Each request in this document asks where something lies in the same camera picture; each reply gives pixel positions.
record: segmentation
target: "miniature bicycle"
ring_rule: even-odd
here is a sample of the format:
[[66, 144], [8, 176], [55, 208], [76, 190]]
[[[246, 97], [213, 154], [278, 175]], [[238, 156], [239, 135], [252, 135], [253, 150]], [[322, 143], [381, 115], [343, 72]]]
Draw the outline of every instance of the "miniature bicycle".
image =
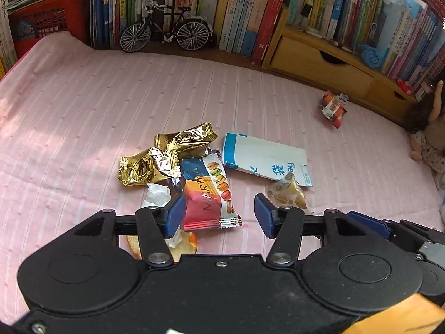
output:
[[[155, 9], [164, 11], [164, 8], [173, 11], [173, 7], [169, 5], [160, 5], [155, 0], [148, 0], [149, 5], [144, 7], [144, 11], [148, 13], [146, 18], [142, 18], [142, 22], [134, 23], [125, 29], [121, 36], [121, 48], [126, 52], [137, 52], [142, 50], [150, 41], [153, 32], [157, 30], [162, 33], [162, 28], [153, 20]], [[185, 17], [184, 14], [191, 10], [190, 6], [178, 8], [181, 12], [170, 13], [172, 17], [179, 16], [179, 19], [173, 24], [171, 32], [162, 33], [164, 41], [170, 43], [176, 39], [177, 44], [189, 51], [201, 49], [212, 37], [212, 27], [201, 17]]]

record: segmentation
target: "screw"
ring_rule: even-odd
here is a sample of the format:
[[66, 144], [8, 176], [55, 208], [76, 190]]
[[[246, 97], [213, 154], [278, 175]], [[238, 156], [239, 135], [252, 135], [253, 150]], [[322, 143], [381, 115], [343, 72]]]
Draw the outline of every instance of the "screw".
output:
[[228, 265], [228, 263], [226, 263], [225, 261], [217, 261], [217, 262], [215, 262], [215, 265], [217, 267], [226, 267]]
[[271, 260], [274, 264], [284, 265], [290, 263], [292, 261], [292, 258], [289, 254], [286, 254], [284, 252], [277, 252], [272, 255]]
[[31, 330], [36, 334], [45, 334], [46, 333], [46, 326], [42, 323], [35, 322], [31, 326]]
[[165, 264], [170, 260], [170, 256], [163, 252], [154, 252], [148, 256], [148, 261], [152, 264]]

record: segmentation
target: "blue gripper pad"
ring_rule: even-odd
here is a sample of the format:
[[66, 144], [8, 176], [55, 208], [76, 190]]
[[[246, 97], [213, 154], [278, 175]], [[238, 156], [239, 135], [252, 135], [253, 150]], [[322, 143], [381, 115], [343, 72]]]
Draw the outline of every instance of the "blue gripper pad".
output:
[[275, 238], [275, 224], [272, 220], [272, 211], [258, 195], [254, 199], [254, 212], [264, 235], [270, 239]]
[[388, 239], [391, 231], [388, 229], [388, 226], [373, 217], [366, 216], [362, 213], [358, 213], [355, 211], [348, 212], [348, 216], [353, 218], [354, 220], [360, 222], [362, 225], [366, 226], [368, 229], [373, 230], [374, 232], [378, 233], [380, 236], [382, 236], [384, 239]]
[[168, 211], [167, 220], [165, 221], [164, 226], [164, 234], [166, 239], [170, 239], [174, 236], [185, 214], [186, 197], [181, 195], [173, 207]]

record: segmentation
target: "gold candy wrapper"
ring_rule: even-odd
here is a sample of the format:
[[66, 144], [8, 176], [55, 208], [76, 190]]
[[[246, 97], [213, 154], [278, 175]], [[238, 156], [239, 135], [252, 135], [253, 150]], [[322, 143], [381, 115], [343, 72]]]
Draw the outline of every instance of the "gold candy wrapper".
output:
[[204, 157], [208, 154], [207, 145], [218, 136], [210, 123], [184, 130], [183, 132], [158, 134], [154, 145], [162, 152], [176, 151], [179, 159]]
[[124, 186], [145, 186], [170, 177], [180, 177], [176, 152], [161, 152], [151, 147], [133, 157], [119, 160], [119, 181]]
[[305, 213], [311, 213], [306, 204], [304, 193], [295, 181], [292, 172], [272, 184], [267, 193], [269, 197], [275, 198], [281, 204], [292, 205], [301, 208]]

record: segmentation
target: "drawer handle cutout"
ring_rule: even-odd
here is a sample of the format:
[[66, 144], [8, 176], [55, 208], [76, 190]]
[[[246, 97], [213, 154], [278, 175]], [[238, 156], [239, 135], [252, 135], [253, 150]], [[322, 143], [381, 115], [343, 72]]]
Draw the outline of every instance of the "drawer handle cutout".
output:
[[400, 99], [400, 100], [406, 100], [406, 98], [405, 98], [403, 95], [399, 94], [399, 93], [396, 92], [395, 90], [394, 90], [394, 95], [395, 95], [395, 97], [396, 97], [397, 99]]
[[321, 57], [323, 58], [324, 61], [331, 63], [331, 64], [335, 64], [335, 65], [343, 65], [346, 64], [346, 62], [344, 62], [343, 60], [340, 60], [339, 58], [333, 57], [332, 55], [319, 50], [319, 53], [321, 55]]

